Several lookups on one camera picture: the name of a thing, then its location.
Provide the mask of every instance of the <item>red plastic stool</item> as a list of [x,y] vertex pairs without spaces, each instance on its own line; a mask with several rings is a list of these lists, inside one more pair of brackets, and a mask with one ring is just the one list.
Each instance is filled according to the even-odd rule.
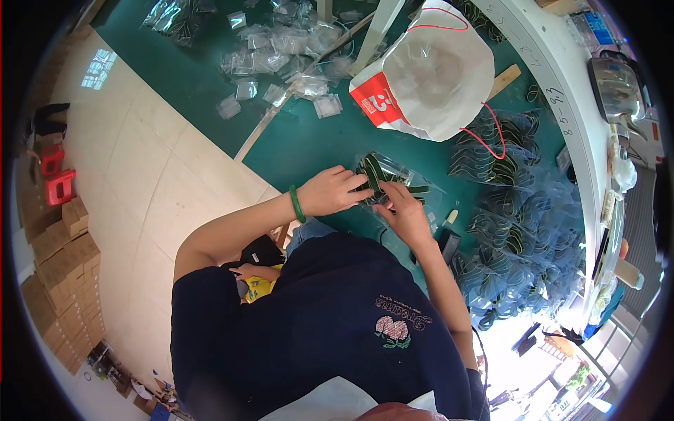
[[65,151],[60,149],[62,142],[47,146],[42,151],[42,164],[40,173],[43,176],[53,176],[59,171],[59,165],[65,158]]
[[65,170],[44,182],[44,188],[47,190],[48,205],[62,205],[72,200],[73,188],[70,180],[74,179],[76,175],[77,172],[75,170]]

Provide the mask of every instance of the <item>black phone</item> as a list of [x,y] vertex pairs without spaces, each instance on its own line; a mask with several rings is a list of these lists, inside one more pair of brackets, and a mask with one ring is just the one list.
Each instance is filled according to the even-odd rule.
[[[437,245],[440,246],[440,250],[442,251],[442,257],[445,259],[445,263],[447,263],[447,266],[449,266],[450,269],[452,269],[452,257],[459,247],[459,242],[461,242],[461,236],[447,228],[442,229],[440,238],[437,240]],[[414,253],[411,253],[411,255],[412,263],[418,266],[419,262]]]

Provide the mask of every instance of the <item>blue label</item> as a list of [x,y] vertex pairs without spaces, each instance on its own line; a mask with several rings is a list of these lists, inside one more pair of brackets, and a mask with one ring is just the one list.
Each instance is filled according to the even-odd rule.
[[606,25],[604,25],[604,21],[602,21],[599,13],[585,13],[584,15],[585,20],[588,22],[588,25],[590,26],[592,33],[594,33],[594,36],[596,36],[596,40],[599,44],[613,45],[613,38],[611,38],[611,34],[609,33],[609,30],[606,29]]

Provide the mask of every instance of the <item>jeans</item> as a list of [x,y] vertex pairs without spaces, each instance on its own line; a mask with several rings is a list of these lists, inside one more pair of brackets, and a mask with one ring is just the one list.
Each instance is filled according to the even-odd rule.
[[307,217],[307,221],[293,230],[293,239],[290,240],[286,247],[286,259],[290,258],[290,254],[299,247],[303,242],[310,238],[323,237],[332,232],[336,232],[323,222],[319,222],[316,218]]

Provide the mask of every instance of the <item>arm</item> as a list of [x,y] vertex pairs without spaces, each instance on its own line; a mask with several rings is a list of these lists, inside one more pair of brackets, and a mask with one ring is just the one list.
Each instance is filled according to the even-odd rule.
[[[400,183],[380,182],[379,185],[390,202],[387,206],[375,205],[375,209],[415,254],[426,278],[431,304],[452,334],[461,361],[466,368],[477,370],[466,303],[433,240],[421,202]],[[395,215],[389,210],[391,207],[396,210]]]
[[[367,181],[338,165],[319,172],[297,189],[306,216],[324,216],[348,209],[373,194],[371,189],[349,191]],[[240,253],[251,241],[297,217],[290,193],[220,216],[194,230],[178,249],[173,281],[204,267],[216,266]]]
[[257,276],[267,281],[275,281],[281,276],[281,270],[269,266],[256,266],[250,263],[244,263],[240,267],[230,268],[231,272],[239,273],[237,280],[244,281],[251,276]]

